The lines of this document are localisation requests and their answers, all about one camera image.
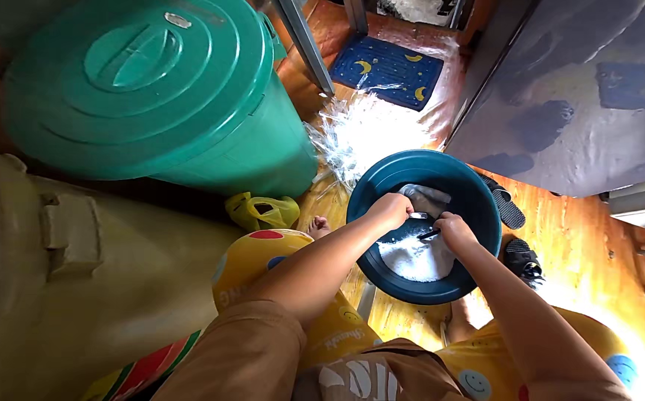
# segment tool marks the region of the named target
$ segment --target forearm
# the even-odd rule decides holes
[[[457,256],[488,301],[526,382],[554,379],[618,382],[584,339],[485,248],[474,244]]]
[[[246,298],[273,300],[309,323],[332,301],[356,260],[386,232],[379,219],[365,215],[283,260]]]

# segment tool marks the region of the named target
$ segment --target red polka dot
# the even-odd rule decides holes
[[[248,235],[251,238],[258,238],[260,240],[277,240],[283,238],[283,235],[280,232],[272,230],[261,230],[256,231],[251,235]]]
[[[520,389],[518,389],[518,399],[520,401],[528,401],[530,398],[528,396],[528,386],[522,385]]]

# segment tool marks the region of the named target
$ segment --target yellow plastic bag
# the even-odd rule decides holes
[[[250,192],[244,192],[228,198],[225,206],[231,219],[249,232],[269,228],[290,228],[300,217],[300,208],[290,196],[283,196],[281,200],[251,198]]]

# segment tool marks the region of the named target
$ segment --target gray cloth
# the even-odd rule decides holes
[[[452,196],[445,192],[416,184],[407,184],[401,187],[398,193],[411,200],[415,212],[428,213],[434,220],[446,211],[446,207],[452,201]]]

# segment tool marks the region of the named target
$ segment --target human hand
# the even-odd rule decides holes
[[[375,221],[382,231],[388,232],[401,227],[413,212],[409,198],[400,193],[385,193],[364,215]]]
[[[476,235],[460,215],[443,212],[441,217],[434,222],[434,228],[442,231],[443,241],[457,255],[478,245]]]

